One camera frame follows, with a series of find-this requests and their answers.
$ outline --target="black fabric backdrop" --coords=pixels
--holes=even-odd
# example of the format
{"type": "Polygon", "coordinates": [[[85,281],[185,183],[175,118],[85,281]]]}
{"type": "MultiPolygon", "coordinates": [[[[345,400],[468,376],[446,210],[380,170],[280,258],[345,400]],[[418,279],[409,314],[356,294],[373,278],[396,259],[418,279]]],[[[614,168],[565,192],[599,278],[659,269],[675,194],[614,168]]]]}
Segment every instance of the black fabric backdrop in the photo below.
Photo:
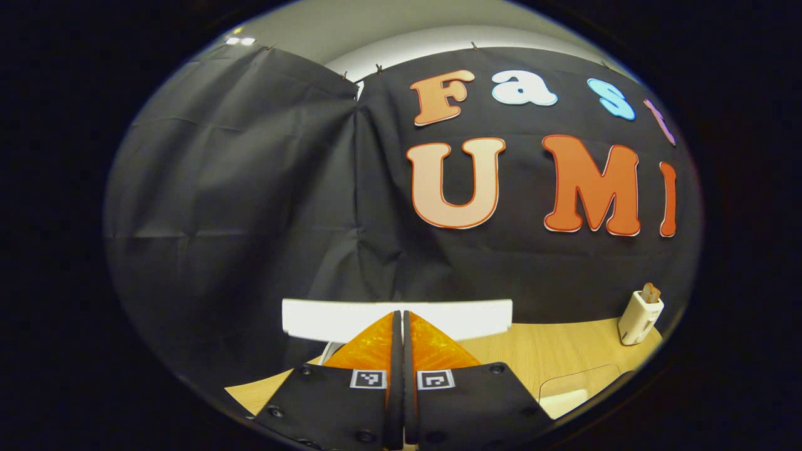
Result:
{"type": "MultiPolygon", "coordinates": [[[[324,343],[282,331],[282,298],[330,301],[513,300],[513,322],[619,316],[645,281],[663,290],[666,332],[687,302],[702,236],[695,169],[669,112],[643,86],[550,51],[452,51],[384,70],[357,87],[279,49],[223,46],[187,62],[136,117],[112,167],[104,236],[115,287],[138,331],[182,379],[244,412],[223,387],[284,371],[324,343]],[[476,79],[452,120],[418,128],[415,81],[459,69],[476,79]],[[532,71],[556,104],[493,99],[493,74],[532,71]],[[610,115],[588,78],[618,87],[635,121],[610,115]],[[672,147],[649,99],[677,139],[672,147]],[[585,221],[549,232],[553,158],[544,136],[581,139],[603,168],[613,144],[638,165],[637,237],[585,221]],[[469,230],[427,224],[412,208],[413,145],[445,142],[444,195],[472,195],[465,140],[494,136],[500,197],[469,230]],[[658,163],[677,172],[677,233],[663,238],[658,163]]],[[[579,213],[584,216],[579,205],[579,213]]]]}

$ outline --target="orange letter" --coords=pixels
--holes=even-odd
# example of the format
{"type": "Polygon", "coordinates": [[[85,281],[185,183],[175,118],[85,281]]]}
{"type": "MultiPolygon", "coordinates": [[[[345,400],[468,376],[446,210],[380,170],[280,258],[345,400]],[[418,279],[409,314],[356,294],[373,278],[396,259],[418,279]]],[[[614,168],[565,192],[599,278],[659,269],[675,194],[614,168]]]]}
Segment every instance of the orange letter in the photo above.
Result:
{"type": "Polygon", "coordinates": [[[662,216],[660,234],[668,238],[677,233],[677,222],[674,219],[677,214],[677,173],[664,161],[660,162],[660,172],[666,182],[666,212],[662,216]]]}
{"type": "Polygon", "coordinates": [[[465,205],[449,204],[443,197],[443,160],[451,153],[448,144],[410,148],[412,206],[418,215],[446,229],[470,229],[487,221],[499,199],[498,154],[505,145],[499,138],[475,138],[462,144],[462,151],[473,157],[473,198],[465,205]]]}
{"type": "Polygon", "coordinates": [[[607,231],[633,237],[641,231],[638,220],[638,155],[632,149],[614,145],[600,174],[593,158],[579,139],[567,135],[543,138],[543,147],[554,155],[557,169],[557,194],[554,211],[543,221],[555,232],[576,232],[582,227],[577,214],[577,193],[582,198],[590,229],[602,226],[615,200],[607,231]]]}
{"type": "Polygon", "coordinates": [[[465,100],[468,90],[465,89],[462,82],[473,81],[474,78],[469,71],[456,71],[413,83],[409,88],[418,92],[418,101],[420,102],[420,114],[415,117],[415,125],[423,127],[457,117],[460,114],[460,107],[450,105],[448,97],[452,97],[457,102],[465,100]],[[443,83],[447,81],[451,82],[447,87],[443,87],[443,83]]]}

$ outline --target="table surface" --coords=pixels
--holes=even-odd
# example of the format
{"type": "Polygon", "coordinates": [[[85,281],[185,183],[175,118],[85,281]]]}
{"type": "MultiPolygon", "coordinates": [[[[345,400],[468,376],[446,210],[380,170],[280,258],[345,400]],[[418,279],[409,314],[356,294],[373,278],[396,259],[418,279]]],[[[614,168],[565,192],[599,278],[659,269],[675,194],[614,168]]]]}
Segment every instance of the table surface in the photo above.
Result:
{"type": "MultiPolygon", "coordinates": [[[[582,388],[590,398],[619,374],[638,368],[661,342],[660,333],[652,328],[640,344],[625,346],[618,338],[618,318],[612,318],[585,323],[513,323],[505,333],[460,344],[482,364],[506,363],[540,400],[541,389],[544,396],[551,396],[555,389],[582,388]]],[[[319,361],[320,356],[309,363],[319,361]]],[[[292,371],[225,390],[255,416],[292,371]]]]}

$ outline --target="wooden table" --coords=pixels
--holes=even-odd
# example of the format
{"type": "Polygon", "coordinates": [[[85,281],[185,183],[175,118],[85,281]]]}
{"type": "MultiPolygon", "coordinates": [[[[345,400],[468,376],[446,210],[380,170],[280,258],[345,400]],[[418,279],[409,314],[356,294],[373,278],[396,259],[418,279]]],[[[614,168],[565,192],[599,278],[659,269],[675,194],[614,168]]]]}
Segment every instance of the wooden table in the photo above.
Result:
{"type": "MultiPolygon", "coordinates": [[[[617,324],[618,318],[586,323],[514,323],[503,334],[460,344],[482,364],[506,363],[538,401],[541,388],[554,392],[577,384],[591,397],[621,373],[640,366],[662,342],[660,333],[652,328],[640,344],[624,346],[618,338],[617,324]]],[[[316,357],[309,363],[319,361],[320,357],[316,357]]],[[[292,371],[225,390],[256,416],[292,371]]]]}

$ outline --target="white holder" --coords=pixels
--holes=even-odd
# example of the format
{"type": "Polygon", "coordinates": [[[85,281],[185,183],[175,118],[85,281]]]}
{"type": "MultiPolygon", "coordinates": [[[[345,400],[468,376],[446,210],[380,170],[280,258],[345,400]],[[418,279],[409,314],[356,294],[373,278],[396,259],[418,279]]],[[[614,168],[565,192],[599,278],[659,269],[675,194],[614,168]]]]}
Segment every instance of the white holder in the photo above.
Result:
{"type": "Polygon", "coordinates": [[[621,342],[627,346],[641,343],[651,332],[662,308],[661,299],[647,304],[641,297],[641,291],[633,292],[624,315],[618,320],[618,336],[621,337],[621,342]]]}

